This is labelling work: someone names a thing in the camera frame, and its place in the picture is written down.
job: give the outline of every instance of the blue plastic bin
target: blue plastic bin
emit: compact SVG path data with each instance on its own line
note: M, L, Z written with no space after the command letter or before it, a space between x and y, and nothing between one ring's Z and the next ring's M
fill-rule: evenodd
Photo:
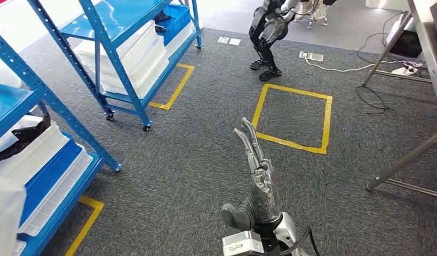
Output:
M164 37L163 44L167 46L171 40L190 22L190 10L188 7L177 4L169 4L163 12L171 16L171 20L164 21L159 26L166 29L165 33L158 33Z
M63 134L69 138L69 141L25 184L27 198L23 205L19 227L22 226L33 213L45 195L47 195L53 185L57 183L63 173L82 151L81 147L75 143L72 135L68 133Z

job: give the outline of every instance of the black cable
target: black cable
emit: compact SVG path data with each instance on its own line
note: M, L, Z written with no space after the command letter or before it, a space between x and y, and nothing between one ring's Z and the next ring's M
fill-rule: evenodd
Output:
M362 59L362 60L364 60L364 61L366 61L366 62L369 62L369 63L371 63L371 64L374 64L374 62L369 61L369 60L367 60L367 59L361 57L361 56L360 56L360 51L361 51L364 47L366 47L366 45L368 45L368 40L369 40L372 36L381 35L381 34L386 34L386 33L385 33L385 32L375 33L375 34L372 34L372 35L366 37L366 42L364 43L364 45L363 45L362 47L360 47L360 48L356 51L356 55L358 56L358 58L360 58L360 59Z
M387 19L387 20L385 21L385 23L383 23L383 30L382 30L383 33L385 33L385 26L386 26L386 24L387 24L390 20L394 19L395 17L397 17L397 16L400 15L400 14L402 14L402 12L399 12L398 14L392 16L391 18ZM385 36L382 37L382 44L383 44L384 47L386 47L386 44L385 44Z
M313 237L313 231L311 230L311 227L306 228L306 232L303 234L303 236L300 238L300 240L296 241L292 247L282 251L280 253L280 256L286 256L289 255L290 253L292 253L294 250L296 250L297 248L299 248L303 242L306 240L307 236L309 235L309 237L311 238L311 243L313 244L313 248L314 248L314 252L316 253L317 256L320 256L319 251L317 249L317 246L314 242L314 237Z
M360 59L362 59L362 60L364 60L364 61L366 61L366 62L368 62L368 63L374 64L374 62L369 61L369 60L367 60L367 59L361 57L361 56L360 56L360 51L361 51L363 48L366 47L366 45L368 44L368 40L369 40L369 38L371 38L372 36L375 36L375 35L383 35L383 36L382 36L382 44L383 44L384 47L386 47L386 44L385 44L385 35L388 35L388 34L385 32L386 24L387 24L390 20L392 20L392 19L394 19L395 17L397 17L398 15L400 15L401 13L402 13L402 12L397 13L396 15L394 15L394 16L392 16L391 18L389 18L388 20L386 20L386 21L383 23L383 30L382 30L382 32L372 34L372 35L370 35L370 36L368 36L368 37L366 38L366 42L364 43L364 45L363 45L362 47L360 47L360 48L356 51L356 55L358 56L358 58L360 58ZM416 67L416 65L412 64L412 61L408 61L408 60L401 59L401 58L397 58L397 59L396 59L396 57L392 56L390 53L387 54L387 57L392 58L392 60L390 60L390 61L398 61L398 62L403 63L404 66L406 66L406 65L408 65L408 66L413 66L415 69L418 70L417 72L414 73L414 75L416 75L416 76L418 76L418 77L422 77L422 78L424 78L424 75L422 74L422 72L424 72L424 71L428 73L428 69L427 69L427 68L425 68L425 67ZM375 106L375 105L369 103L367 100L364 100L363 97L362 97L361 94L360 94L360 91L359 91L360 88L366 88L366 89L369 90L371 93L373 93L373 94L374 94L374 95L375 95L375 96L380 100L380 103L382 104L382 107ZM358 87L355 89L355 91L356 91L356 95L358 95L358 97L359 97L359 98L360 98L364 103L366 103L367 105L369 105L369 106L372 107L372 108L380 109L380 110L381 110L380 112L375 112L375 113L366 113L366 114L368 114L368 115L383 114L383 113L385 113L387 110L395 110L395 109L391 109L391 108L389 108L389 107L385 104L385 102L383 101L383 99L382 99L382 98L381 98L381 97L380 97L380 96L379 96L379 95L378 95L378 94L377 94L373 89L367 87L367 85L361 85L361 86L358 86Z
M382 103L383 107L378 107L375 105L372 105L371 103L369 103L367 100L363 99L363 97L361 96L361 94L358 92L359 88L366 88L368 89L370 92L372 92L375 96L377 96L377 98L380 100L380 102ZM366 113L368 115L377 115L377 114L384 114L387 110L395 110L395 109L391 109L389 107L386 106L385 102L383 101L383 99L371 88L367 87L366 85L360 85L358 86L356 89L356 95L358 95L358 97L366 104L368 104L369 106L371 106L372 108L375 109L381 109L381 112L375 112L375 113Z
M311 243L313 244L314 252L316 253L317 256L320 256L319 250L317 249L316 242L314 241L312 229L309 229L309 237L311 239Z
M293 10L295 10L296 7L292 7L292 8L290 8L290 9L287 9L287 10L284 10L284 11L280 12L279 14L280 14L281 16L284 16L284 15L288 14L289 12L293 12L293 13L294 13L294 16L293 16L292 19L289 21L289 22L291 22L291 21L295 18L295 15L307 16L307 15L311 15L311 14L313 14L313 13L317 10L317 6L318 6L318 5L319 5L319 1L316 1L316 2L314 3L313 9L312 9L310 12L308 12L308 13L296 13L295 11L293 11Z

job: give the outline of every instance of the black strap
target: black strap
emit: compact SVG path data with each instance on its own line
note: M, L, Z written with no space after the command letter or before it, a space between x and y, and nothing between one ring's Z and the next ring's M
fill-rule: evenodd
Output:
M0 152L0 161L10 158L24 150L30 145L39 135L50 127L50 115L45 113L41 122L36 126L16 129L11 131L18 141L14 142L8 148Z

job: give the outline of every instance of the power strip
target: power strip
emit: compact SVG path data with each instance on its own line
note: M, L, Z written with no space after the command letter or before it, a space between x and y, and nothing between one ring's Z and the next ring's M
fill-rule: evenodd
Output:
M411 76L413 74L416 74L418 72L417 67L421 67L422 65L423 64L420 63L418 66L413 67L411 65L404 64L404 67L393 70L391 73L397 74L397 75Z

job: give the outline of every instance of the humanoid robot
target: humanoid robot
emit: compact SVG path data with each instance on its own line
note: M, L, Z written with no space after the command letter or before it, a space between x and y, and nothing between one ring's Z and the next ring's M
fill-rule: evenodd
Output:
M223 205L224 222L238 234L223 238L224 256L308 256L299 247L309 234L317 256L311 228L297 237L295 224L278 203L272 162L259 147L252 124L242 119L242 130L234 129L245 145L250 166L250 196L239 206Z
M294 9L299 2L300 0L264 0L263 6L255 10L249 34L260 60L253 62L250 68L257 70L268 67L268 71L260 74L261 81L281 76L281 70L275 65L270 47L286 37L288 24L295 17Z

